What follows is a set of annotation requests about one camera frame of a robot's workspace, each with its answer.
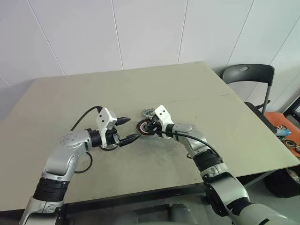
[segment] metal gear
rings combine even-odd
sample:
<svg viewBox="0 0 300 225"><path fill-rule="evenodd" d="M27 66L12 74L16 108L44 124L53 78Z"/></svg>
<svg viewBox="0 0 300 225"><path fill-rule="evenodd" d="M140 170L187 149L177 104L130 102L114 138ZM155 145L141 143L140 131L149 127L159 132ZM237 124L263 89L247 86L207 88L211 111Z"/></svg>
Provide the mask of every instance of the metal gear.
<svg viewBox="0 0 300 225"><path fill-rule="evenodd" d="M145 129L144 129L144 126L150 122L150 119L143 119L143 120L140 120L137 125L136 125L136 130L137 132L139 132L141 135L144 135L144 136L150 136L150 135L153 135L149 132L147 132Z"/></svg>
<svg viewBox="0 0 300 225"><path fill-rule="evenodd" d="M281 125L281 124L277 125L276 128L279 130L287 129L285 125Z"/></svg>
<svg viewBox="0 0 300 225"><path fill-rule="evenodd" d="M283 141L283 143L286 145L286 147L288 149L294 149L297 146L297 144L292 140L287 140L286 139L286 140Z"/></svg>
<svg viewBox="0 0 300 225"><path fill-rule="evenodd" d="M295 150L296 150L296 152L300 153L300 146L299 145L296 146Z"/></svg>
<svg viewBox="0 0 300 225"><path fill-rule="evenodd" d="M155 115L155 109L151 108L151 109L144 109L142 111L142 114L144 117L146 118L152 118Z"/></svg>

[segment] white bracket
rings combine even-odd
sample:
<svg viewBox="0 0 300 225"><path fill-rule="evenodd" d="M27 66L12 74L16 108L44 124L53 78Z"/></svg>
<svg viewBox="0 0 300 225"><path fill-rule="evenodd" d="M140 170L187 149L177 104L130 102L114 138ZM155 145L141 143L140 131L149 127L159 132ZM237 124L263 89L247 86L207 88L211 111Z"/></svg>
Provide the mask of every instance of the white bracket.
<svg viewBox="0 0 300 225"><path fill-rule="evenodd" d="M168 124L173 124L170 113L165 109L163 105L160 105L155 110L155 115L158 117L161 124L161 130L165 131ZM165 139L170 139L166 134L162 134L162 137Z"/></svg>
<svg viewBox="0 0 300 225"><path fill-rule="evenodd" d="M109 111L107 108L103 107L96 118L96 123L99 127L97 131L99 131L100 133L102 148L107 147L106 137L105 137L106 131L112 129L113 126L116 124L116 122L117 122L117 117L115 116L115 114L112 111Z"/></svg>

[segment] white tile wall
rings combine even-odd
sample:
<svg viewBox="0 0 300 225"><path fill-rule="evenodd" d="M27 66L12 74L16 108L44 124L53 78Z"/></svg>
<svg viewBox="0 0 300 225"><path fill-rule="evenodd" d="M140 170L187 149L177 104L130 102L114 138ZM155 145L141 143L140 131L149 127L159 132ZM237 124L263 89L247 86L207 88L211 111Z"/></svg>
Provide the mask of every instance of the white tile wall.
<svg viewBox="0 0 300 225"><path fill-rule="evenodd" d="M0 114L31 78L198 60L271 63L269 107L282 109L300 87L299 16L299 0L0 0ZM230 86L255 104L265 94Z"/></svg>
<svg viewBox="0 0 300 225"><path fill-rule="evenodd" d="M0 75L0 90L9 87L9 84L4 80L2 75Z"/></svg>
<svg viewBox="0 0 300 225"><path fill-rule="evenodd" d="M276 99L284 92L286 87L288 87L300 72L300 20L295 24L271 65L276 71L269 96L271 102L269 103L268 108L273 105ZM255 105L261 104L264 100L266 87L266 84L258 83L249 96L248 101Z"/></svg>
<svg viewBox="0 0 300 225"><path fill-rule="evenodd" d="M269 111L284 112L284 110L289 107L290 103L298 97L300 97L300 74L298 74L286 87L284 92L281 93L281 95L269 108Z"/></svg>
<svg viewBox="0 0 300 225"><path fill-rule="evenodd" d="M124 69L177 64L187 0L112 0Z"/></svg>
<svg viewBox="0 0 300 225"><path fill-rule="evenodd" d="M270 64L297 21L299 8L299 0L255 0L228 65ZM245 101L255 85L244 82L230 86Z"/></svg>
<svg viewBox="0 0 300 225"><path fill-rule="evenodd" d="M226 65L253 0L189 0L179 63Z"/></svg>
<svg viewBox="0 0 300 225"><path fill-rule="evenodd" d="M10 85L63 75L27 1L0 0L0 74Z"/></svg>
<svg viewBox="0 0 300 225"><path fill-rule="evenodd" d="M121 70L111 0L30 0L67 75Z"/></svg>

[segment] blue object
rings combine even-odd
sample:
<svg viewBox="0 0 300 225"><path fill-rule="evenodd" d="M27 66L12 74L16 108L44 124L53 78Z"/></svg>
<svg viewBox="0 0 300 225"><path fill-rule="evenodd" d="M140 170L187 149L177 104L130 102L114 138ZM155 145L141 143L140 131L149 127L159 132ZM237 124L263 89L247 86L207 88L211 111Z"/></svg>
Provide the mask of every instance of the blue object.
<svg viewBox="0 0 300 225"><path fill-rule="evenodd" d="M291 132L288 129L277 129L276 136L288 136Z"/></svg>

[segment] beige table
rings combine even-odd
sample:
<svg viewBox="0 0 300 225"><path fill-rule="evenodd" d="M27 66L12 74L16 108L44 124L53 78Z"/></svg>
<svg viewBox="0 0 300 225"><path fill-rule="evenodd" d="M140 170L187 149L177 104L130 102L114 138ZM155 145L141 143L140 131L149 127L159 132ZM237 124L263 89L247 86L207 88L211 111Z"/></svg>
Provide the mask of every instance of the beige table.
<svg viewBox="0 0 300 225"><path fill-rule="evenodd" d="M297 165L298 160L204 63L36 79L0 124L0 210L26 206L47 157L80 115L104 105L132 120L163 104L175 122L195 124L236 176ZM96 128L96 113L78 126ZM65 202L92 200L202 182L186 150L173 140L139 139L111 152L94 149L94 164L75 174ZM89 163L83 157L83 169Z"/></svg>

